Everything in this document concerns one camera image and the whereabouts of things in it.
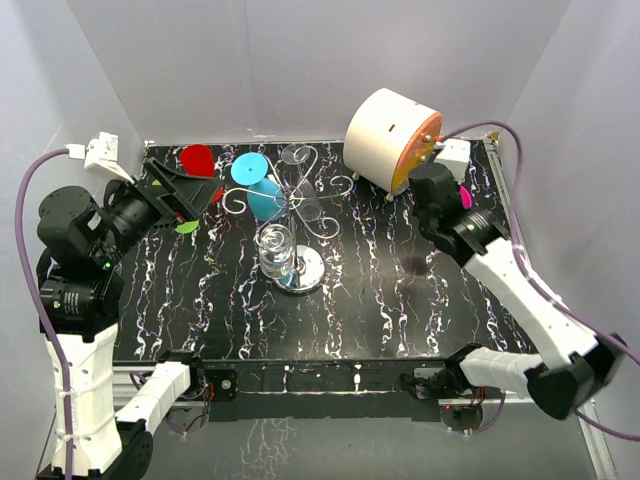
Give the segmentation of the pink wine glass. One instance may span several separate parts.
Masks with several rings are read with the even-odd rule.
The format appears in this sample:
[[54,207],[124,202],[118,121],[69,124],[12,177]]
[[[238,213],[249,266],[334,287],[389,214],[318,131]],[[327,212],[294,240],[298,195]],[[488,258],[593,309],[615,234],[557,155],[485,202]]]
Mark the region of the pink wine glass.
[[473,206],[473,198],[470,192],[464,186],[460,186],[459,194],[463,207],[465,209],[470,209]]

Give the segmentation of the green wine glass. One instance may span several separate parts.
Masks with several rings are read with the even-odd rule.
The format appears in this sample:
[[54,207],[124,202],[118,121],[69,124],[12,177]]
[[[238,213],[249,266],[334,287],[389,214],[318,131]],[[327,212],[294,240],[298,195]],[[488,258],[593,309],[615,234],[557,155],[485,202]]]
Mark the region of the green wine glass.
[[175,231],[181,235],[187,235],[194,232],[199,227],[200,222],[198,220],[185,222],[175,227]]

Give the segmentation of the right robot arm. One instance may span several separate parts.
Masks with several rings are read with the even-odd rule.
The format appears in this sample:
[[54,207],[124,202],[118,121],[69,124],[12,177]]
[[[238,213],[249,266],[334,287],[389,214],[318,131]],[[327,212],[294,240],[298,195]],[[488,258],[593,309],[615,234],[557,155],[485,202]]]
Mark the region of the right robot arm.
[[449,255],[500,301],[533,342],[533,354],[468,344],[430,376],[432,394],[471,395],[479,387],[530,397],[548,416],[564,420],[607,386],[620,368],[625,342],[572,319],[524,268],[521,249],[483,208],[466,208],[452,172],[422,164],[408,175],[421,235]]

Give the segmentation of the red wine glass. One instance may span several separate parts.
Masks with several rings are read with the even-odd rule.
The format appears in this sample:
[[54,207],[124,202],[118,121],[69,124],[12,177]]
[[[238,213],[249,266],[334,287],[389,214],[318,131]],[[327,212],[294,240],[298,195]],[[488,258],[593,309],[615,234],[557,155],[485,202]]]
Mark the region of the red wine glass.
[[182,150],[179,161],[185,172],[191,176],[215,176],[215,160],[212,150],[207,145],[189,145]]

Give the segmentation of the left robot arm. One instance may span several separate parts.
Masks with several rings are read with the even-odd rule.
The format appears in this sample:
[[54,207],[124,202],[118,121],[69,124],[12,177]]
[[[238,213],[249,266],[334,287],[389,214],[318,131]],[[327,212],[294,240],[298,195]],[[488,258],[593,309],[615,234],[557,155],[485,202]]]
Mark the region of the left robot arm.
[[45,479],[142,478],[154,433],[174,403],[206,387],[198,355],[170,350],[124,407],[114,405],[124,289],[117,265],[150,230],[199,218],[222,190],[215,177],[190,176],[155,159],[143,166],[142,179],[109,181],[102,202],[81,186],[65,186],[38,209],[40,328],[60,415]]

